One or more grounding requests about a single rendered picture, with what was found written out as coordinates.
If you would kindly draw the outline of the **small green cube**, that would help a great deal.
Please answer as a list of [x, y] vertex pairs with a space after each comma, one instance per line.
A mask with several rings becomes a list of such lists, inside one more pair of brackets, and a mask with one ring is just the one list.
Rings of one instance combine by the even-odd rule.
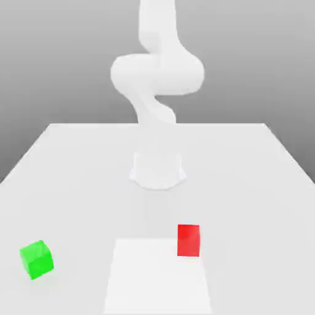
[[20, 258], [31, 280], [35, 280], [54, 269], [52, 253], [42, 240], [22, 247]]

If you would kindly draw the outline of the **small red cube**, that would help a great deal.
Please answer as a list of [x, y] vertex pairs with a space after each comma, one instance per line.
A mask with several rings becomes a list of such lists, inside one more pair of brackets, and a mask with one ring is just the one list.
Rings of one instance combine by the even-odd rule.
[[177, 255], [179, 257], [199, 257], [200, 245], [199, 225], [178, 224]]

